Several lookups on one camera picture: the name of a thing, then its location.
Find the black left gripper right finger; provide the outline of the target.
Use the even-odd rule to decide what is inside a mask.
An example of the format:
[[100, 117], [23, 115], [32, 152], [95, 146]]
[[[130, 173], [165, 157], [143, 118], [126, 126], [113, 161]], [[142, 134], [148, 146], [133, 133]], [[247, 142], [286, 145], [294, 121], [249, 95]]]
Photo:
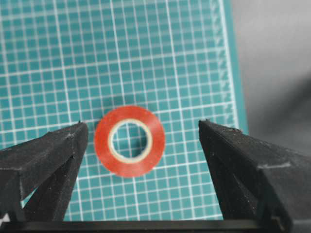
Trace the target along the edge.
[[310, 156], [209, 120], [199, 121], [199, 139], [224, 219], [310, 232]]

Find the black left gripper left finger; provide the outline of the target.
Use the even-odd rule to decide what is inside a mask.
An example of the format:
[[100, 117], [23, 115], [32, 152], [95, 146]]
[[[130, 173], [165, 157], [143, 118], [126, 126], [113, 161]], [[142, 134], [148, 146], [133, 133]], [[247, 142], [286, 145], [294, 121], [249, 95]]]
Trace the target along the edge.
[[83, 122], [0, 151], [0, 217], [63, 221], [88, 144]]

